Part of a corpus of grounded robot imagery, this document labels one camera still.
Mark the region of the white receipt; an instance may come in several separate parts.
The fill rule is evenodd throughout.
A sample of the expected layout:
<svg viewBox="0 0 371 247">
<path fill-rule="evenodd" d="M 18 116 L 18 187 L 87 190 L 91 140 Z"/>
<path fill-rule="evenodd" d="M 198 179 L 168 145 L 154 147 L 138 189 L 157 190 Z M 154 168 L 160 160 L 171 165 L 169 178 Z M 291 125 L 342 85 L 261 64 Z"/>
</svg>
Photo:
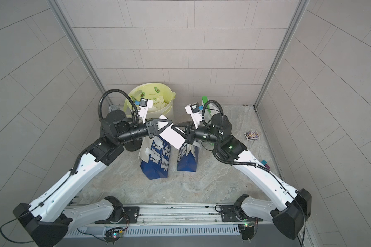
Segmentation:
<svg viewBox="0 0 371 247">
<path fill-rule="evenodd" d="M 172 125 L 170 125 L 159 136 L 178 150 L 185 143 L 185 138 L 183 138 L 178 133 L 176 133 L 174 130 L 172 130 Z"/>
</svg>

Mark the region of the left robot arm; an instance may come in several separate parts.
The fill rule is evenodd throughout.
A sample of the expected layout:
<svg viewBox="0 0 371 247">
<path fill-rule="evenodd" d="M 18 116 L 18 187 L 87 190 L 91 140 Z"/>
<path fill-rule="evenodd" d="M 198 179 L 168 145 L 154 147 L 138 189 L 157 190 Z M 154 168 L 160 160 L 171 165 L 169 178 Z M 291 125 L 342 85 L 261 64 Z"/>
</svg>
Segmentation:
<svg viewBox="0 0 371 247">
<path fill-rule="evenodd" d="M 100 138 L 80 153 L 73 168 L 30 204 L 19 204 L 13 214 L 39 247 L 53 247 L 69 231 L 96 221 L 124 220 L 123 205 L 114 196 L 74 209 L 66 206 L 126 148 L 140 149 L 144 137 L 158 136 L 171 124 L 161 117 L 132 127 L 123 111 L 109 112 L 101 119 Z"/>
</svg>

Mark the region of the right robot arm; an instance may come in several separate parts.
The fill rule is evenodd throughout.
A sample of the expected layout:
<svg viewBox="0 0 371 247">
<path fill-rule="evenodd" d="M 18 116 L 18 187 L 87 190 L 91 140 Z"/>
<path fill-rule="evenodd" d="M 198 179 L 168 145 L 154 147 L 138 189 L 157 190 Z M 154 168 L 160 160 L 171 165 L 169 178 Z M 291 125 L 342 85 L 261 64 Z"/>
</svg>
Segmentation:
<svg viewBox="0 0 371 247">
<path fill-rule="evenodd" d="M 306 189 L 296 189 L 273 174 L 251 151 L 232 134 L 232 124 L 226 115 L 215 114 L 210 123 L 198 127 L 194 122 L 172 126 L 186 143 L 213 143 L 212 153 L 221 163 L 231 165 L 254 182 L 269 198 L 257 202 L 243 195 L 234 204 L 238 218 L 255 217 L 272 222 L 287 238 L 296 239 L 306 233 L 311 215 L 312 195 Z"/>
</svg>

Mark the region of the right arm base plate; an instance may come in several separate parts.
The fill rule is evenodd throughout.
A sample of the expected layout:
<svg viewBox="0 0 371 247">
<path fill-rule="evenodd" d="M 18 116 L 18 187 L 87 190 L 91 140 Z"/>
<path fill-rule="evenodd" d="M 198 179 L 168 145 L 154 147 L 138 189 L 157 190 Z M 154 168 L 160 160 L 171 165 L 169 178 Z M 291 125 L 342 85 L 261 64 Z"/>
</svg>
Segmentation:
<svg viewBox="0 0 371 247">
<path fill-rule="evenodd" d="M 215 210 L 220 214 L 223 222 L 246 222 L 248 220 L 239 206 L 218 204 Z"/>
</svg>

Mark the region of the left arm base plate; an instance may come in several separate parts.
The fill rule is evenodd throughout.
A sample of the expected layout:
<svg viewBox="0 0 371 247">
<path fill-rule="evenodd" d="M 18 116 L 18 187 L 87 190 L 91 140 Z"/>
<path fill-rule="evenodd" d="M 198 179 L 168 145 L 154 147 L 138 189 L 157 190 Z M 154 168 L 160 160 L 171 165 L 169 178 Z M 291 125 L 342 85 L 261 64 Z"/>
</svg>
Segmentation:
<svg viewBox="0 0 371 247">
<path fill-rule="evenodd" d="M 137 223 L 139 211 L 140 208 L 136 206 L 115 207 L 108 219 L 96 221 L 95 224 L 134 224 Z"/>
</svg>

